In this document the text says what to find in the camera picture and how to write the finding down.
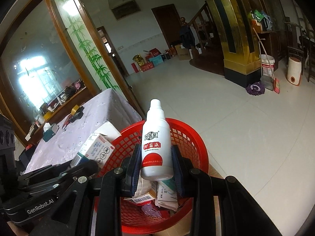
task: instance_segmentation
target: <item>spray bottle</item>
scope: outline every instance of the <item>spray bottle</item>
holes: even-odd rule
[[[165,120],[161,102],[153,99],[142,129],[141,177],[162,181],[171,179],[173,175],[170,126]]]

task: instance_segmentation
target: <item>gold pillar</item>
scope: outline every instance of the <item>gold pillar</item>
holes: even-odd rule
[[[253,34],[247,0],[207,0],[219,32],[224,67],[248,75],[260,67],[258,42]]]

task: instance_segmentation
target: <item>bucket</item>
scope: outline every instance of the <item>bucket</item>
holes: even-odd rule
[[[206,146],[199,134],[189,125],[179,120],[166,118],[170,125],[172,145],[178,145],[183,157],[189,158],[195,168],[208,172],[208,153]],[[142,127],[145,121],[137,122],[121,131],[121,136],[112,141],[116,147],[109,157],[99,176],[120,166],[122,159],[132,154],[134,145],[141,143]],[[150,217],[143,213],[140,206],[122,200],[121,224],[122,232],[130,234],[152,234],[166,230],[177,224],[185,217],[193,207],[193,200],[190,198],[183,207],[170,218]]]
[[[261,66],[262,66],[262,75],[272,77],[271,70],[273,71],[274,70],[274,66],[275,66],[275,59],[274,59],[274,57],[273,56],[269,56],[269,55],[265,55],[265,54],[261,54]]]
[[[295,57],[289,57],[287,80],[293,85],[299,86],[301,82],[301,72],[301,61]]]

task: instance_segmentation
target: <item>framed picture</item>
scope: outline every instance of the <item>framed picture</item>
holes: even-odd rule
[[[141,11],[135,0],[119,5],[111,10],[117,20]]]

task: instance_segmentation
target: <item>bottle label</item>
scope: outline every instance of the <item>bottle label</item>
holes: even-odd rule
[[[142,167],[172,167],[170,130],[165,127],[150,125],[150,127],[144,127],[143,131]]]
[[[163,159],[157,153],[150,153],[144,157],[142,161],[142,168],[149,167],[149,166],[162,166]]]
[[[158,138],[158,132],[151,131],[144,136],[144,140],[152,140],[154,138]]]
[[[147,150],[149,148],[160,148],[161,147],[161,143],[160,142],[150,142],[147,144],[143,145],[143,149]]]

